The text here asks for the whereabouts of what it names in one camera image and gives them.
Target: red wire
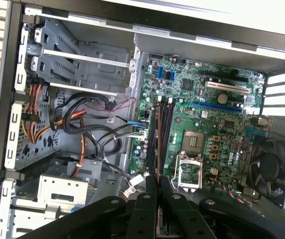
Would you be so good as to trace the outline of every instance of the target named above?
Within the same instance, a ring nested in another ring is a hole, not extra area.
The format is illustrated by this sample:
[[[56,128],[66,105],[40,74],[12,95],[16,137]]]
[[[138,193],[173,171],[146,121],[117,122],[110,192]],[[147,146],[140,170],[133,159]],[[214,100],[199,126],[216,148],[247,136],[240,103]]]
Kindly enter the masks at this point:
[[[127,106],[123,106],[125,103],[129,102],[130,100],[134,100],[133,102],[131,102],[129,105]],[[100,109],[97,109],[97,108],[94,108],[92,106],[89,106],[88,104],[85,104],[88,108],[92,109],[92,110],[95,110],[95,111],[104,111],[104,112],[115,112],[115,111],[118,111],[118,110],[121,110],[121,109],[124,109],[124,108],[128,108],[130,106],[132,106],[134,103],[136,102],[136,98],[134,97],[131,97],[123,102],[121,102],[115,109],[113,109],[112,111],[108,111],[105,109],[105,107],[101,104],[101,102],[97,101],[98,105],[102,108],[102,110]]]

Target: blue pcie slot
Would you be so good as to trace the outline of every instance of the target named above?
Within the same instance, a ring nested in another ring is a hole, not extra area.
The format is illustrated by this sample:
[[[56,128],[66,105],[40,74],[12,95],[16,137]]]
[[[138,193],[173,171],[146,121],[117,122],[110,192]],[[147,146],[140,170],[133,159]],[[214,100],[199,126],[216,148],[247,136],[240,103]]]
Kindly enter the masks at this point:
[[[163,67],[159,66],[157,78],[161,78],[162,77],[162,71],[163,71]]]
[[[235,112],[235,113],[242,113],[242,108],[232,107],[232,106],[222,106],[212,103],[205,103],[205,102],[198,102],[198,103],[191,103],[190,106],[198,106],[198,107],[206,107],[221,111],[229,111],[229,112]]]
[[[176,73],[174,71],[172,71],[170,73],[170,80],[173,81],[174,80],[174,77],[175,77]]]

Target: sata port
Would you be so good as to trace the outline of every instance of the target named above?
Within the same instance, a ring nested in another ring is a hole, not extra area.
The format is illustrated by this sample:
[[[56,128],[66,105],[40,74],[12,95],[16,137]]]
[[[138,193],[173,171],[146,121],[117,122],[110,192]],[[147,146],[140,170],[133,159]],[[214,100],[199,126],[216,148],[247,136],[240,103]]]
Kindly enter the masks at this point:
[[[166,80],[170,79],[170,71],[166,71]]]

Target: wire bundle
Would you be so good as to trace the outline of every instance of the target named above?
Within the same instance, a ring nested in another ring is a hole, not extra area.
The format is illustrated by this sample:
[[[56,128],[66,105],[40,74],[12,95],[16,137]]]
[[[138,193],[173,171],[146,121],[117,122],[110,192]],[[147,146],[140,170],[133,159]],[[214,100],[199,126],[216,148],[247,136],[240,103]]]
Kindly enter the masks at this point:
[[[237,200],[239,203],[246,204],[246,205],[252,205],[253,203],[258,203],[258,202],[259,202],[259,200],[254,200],[254,201],[250,202],[250,201],[247,201],[247,200],[245,200],[244,198],[240,197],[239,195],[236,195],[236,196],[235,196],[235,195],[234,195],[230,190],[228,190],[228,189],[226,188],[226,186],[225,186],[223,183],[221,183],[219,180],[217,180],[217,179],[215,179],[215,178],[209,178],[209,179],[210,179],[211,181],[214,181],[214,182],[218,183],[218,185],[221,186],[223,190],[225,190],[225,191],[228,192],[228,194],[229,194],[230,197],[232,197],[233,199]]]

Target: chip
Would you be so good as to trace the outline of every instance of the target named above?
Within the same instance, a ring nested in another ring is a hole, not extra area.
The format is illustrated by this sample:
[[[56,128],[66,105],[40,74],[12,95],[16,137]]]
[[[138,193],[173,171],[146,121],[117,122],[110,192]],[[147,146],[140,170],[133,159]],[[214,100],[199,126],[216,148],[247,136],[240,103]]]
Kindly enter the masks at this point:
[[[224,127],[225,128],[234,128],[234,124],[235,124],[234,121],[228,121],[228,120],[224,121]]]
[[[251,96],[247,96],[246,102],[247,103],[252,103],[252,101],[253,101],[253,98]]]
[[[198,154],[202,151],[204,135],[202,133],[196,133],[186,131],[183,138],[182,150],[187,154]]]
[[[189,79],[183,79],[181,89],[185,91],[192,91],[193,90],[193,81]]]
[[[216,158],[217,158],[216,154],[214,154],[214,153],[210,154],[210,159],[216,159]]]

